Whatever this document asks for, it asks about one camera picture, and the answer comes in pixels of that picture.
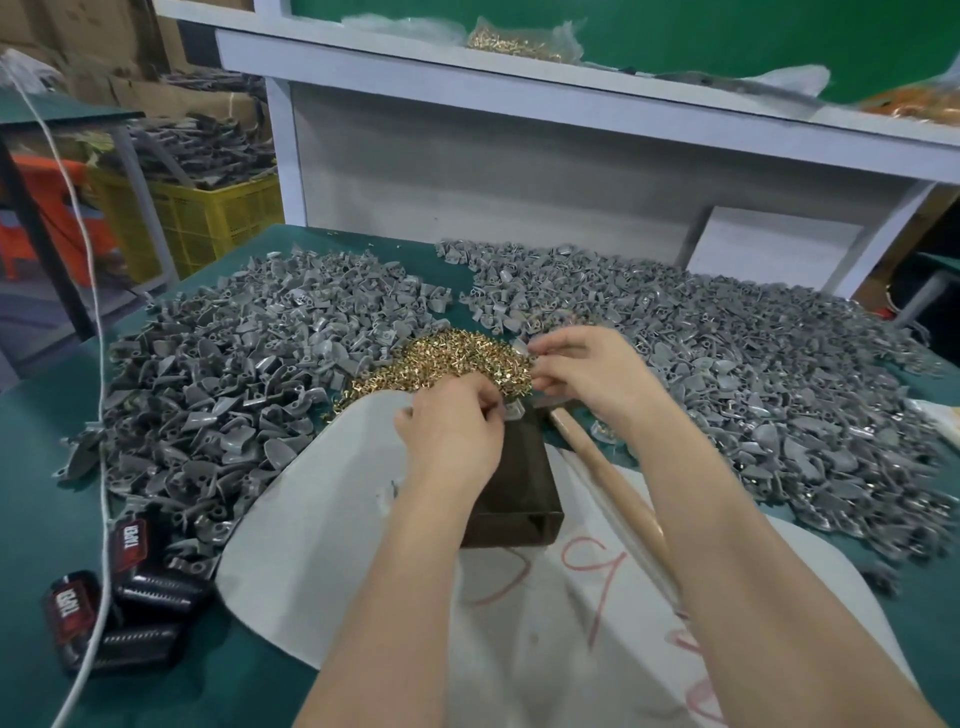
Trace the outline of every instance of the wooden handle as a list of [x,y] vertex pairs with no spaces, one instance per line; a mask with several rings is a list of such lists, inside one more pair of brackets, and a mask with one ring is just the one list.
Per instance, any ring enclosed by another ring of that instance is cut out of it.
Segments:
[[663,529],[660,528],[660,522],[657,521],[657,516],[650,506],[616,467],[604,457],[587,431],[573,419],[569,412],[562,408],[553,409],[550,411],[550,419],[573,451],[587,465],[593,480],[603,488],[623,520],[657,560],[660,568],[676,584],[677,578],[670,566],[670,553],[666,547],[666,539],[663,538]]

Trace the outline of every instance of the green wall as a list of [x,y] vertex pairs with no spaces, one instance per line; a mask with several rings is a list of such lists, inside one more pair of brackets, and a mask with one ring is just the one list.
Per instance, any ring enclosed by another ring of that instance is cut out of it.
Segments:
[[832,72],[824,98],[852,103],[945,71],[960,50],[960,0],[292,0],[323,20],[376,12],[478,15],[506,28],[587,21],[586,61],[649,73],[755,76],[801,63]]

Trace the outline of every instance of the hand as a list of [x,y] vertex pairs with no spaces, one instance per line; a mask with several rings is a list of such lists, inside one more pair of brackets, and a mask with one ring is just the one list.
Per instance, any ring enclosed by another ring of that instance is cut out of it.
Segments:
[[503,401],[485,376],[445,376],[394,416],[407,446],[406,485],[441,489],[472,508],[503,450]]
[[625,436],[646,397],[660,383],[626,339],[612,328],[567,327],[527,345],[537,354],[534,389],[581,400],[593,414]]

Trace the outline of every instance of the right hand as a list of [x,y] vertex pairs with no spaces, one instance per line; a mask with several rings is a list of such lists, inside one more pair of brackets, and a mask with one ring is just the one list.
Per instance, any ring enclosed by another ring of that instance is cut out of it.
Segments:
[[581,400],[621,436],[642,411],[651,387],[662,389],[612,328],[558,328],[531,341],[527,351],[538,356],[531,372],[534,389]]

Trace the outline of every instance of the yellow plastic crate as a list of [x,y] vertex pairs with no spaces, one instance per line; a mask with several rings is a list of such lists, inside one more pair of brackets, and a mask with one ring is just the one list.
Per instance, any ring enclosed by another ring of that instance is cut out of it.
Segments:
[[[126,177],[97,167],[90,185],[127,260],[130,277],[144,283],[160,275],[160,262]],[[150,182],[156,215],[182,279],[239,247],[274,223],[283,222],[277,175],[212,192]]]

